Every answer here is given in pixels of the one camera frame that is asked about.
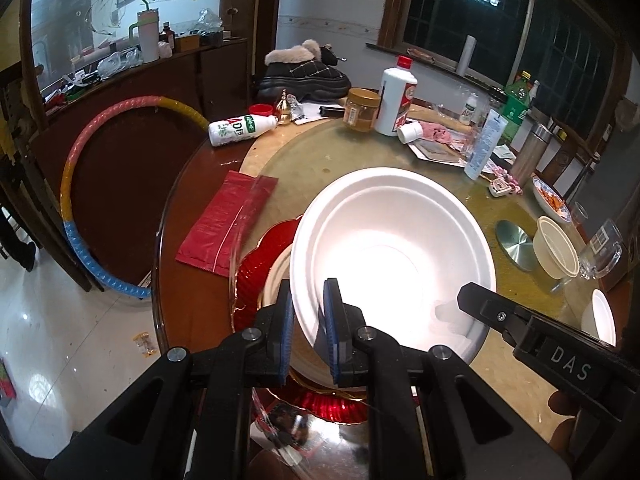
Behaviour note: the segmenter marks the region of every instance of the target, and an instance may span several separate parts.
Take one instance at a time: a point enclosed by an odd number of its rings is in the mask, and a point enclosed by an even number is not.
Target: metal disc
[[[536,267],[533,243],[520,226],[508,220],[499,220],[495,225],[495,236],[504,252],[519,269],[531,272]]]

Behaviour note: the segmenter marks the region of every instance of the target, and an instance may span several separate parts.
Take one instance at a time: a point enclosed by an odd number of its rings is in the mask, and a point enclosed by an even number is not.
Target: screw
[[[361,326],[358,329],[358,337],[363,341],[371,341],[378,335],[376,329],[372,326]]]
[[[255,326],[250,326],[249,328],[242,330],[242,339],[247,341],[258,341],[261,335],[262,331]]]
[[[438,359],[442,359],[443,361],[445,359],[449,359],[452,355],[451,348],[444,345],[436,345],[432,347],[431,352],[433,352],[433,355],[435,355]]]
[[[187,351],[184,348],[179,346],[171,348],[166,353],[166,358],[169,359],[169,361],[174,363],[182,361],[185,357],[187,357]]]

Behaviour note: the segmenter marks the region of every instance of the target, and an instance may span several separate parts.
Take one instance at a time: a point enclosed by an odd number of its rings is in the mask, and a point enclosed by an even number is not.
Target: tile floor
[[[158,357],[138,349],[140,332],[157,347],[150,300],[87,293],[44,250],[32,272],[0,257],[0,355],[17,391],[1,411],[14,443],[59,453]]]

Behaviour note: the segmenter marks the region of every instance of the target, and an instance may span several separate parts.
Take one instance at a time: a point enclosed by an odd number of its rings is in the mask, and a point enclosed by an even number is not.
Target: window sill
[[[461,76],[456,74],[455,70],[450,69],[448,66],[444,66],[439,62],[434,62],[434,63],[428,63],[422,59],[420,59],[419,57],[415,57],[415,56],[411,56],[410,54],[408,54],[407,52],[402,52],[400,49],[398,48],[387,48],[386,46],[380,46],[374,43],[366,43],[365,44],[367,48],[370,48],[371,50],[377,50],[378,52],[384,52],[386,54],[393,54],[394,56],[406,56],[406,57],[410,57],[414,62],[423,65],[423,66],[427,66],[429,68],[432,68],[434,70],[438,70],[439,72],[443,72],[447,75],[452,76],[455,79],[458,79],[461,82],[465,82],[468,83],[470,85],[475,86],[476,88],[487,92],[491,97],[493,97],[494,99],[497,99],[500,102],[504,102],[506,100],[506,95],[505,93],[502,91],[502,89],[496,88],[494,86],[490,86],[487,85],[486,83],[471,77],[471,76]]]

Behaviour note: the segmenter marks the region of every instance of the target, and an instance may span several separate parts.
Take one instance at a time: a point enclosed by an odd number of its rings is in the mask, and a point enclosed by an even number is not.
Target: hand
[[[573,465],[573,459],[569,455],[569,439],[575,426],[575,415],[578,413],[578,404],[567,394],[560,391],[552,393],[549,397],[548,406],[552,412],[558,415],[573,415],[572,418],[563,420],[554,431],[549,441],[549,446],[568,463]]]

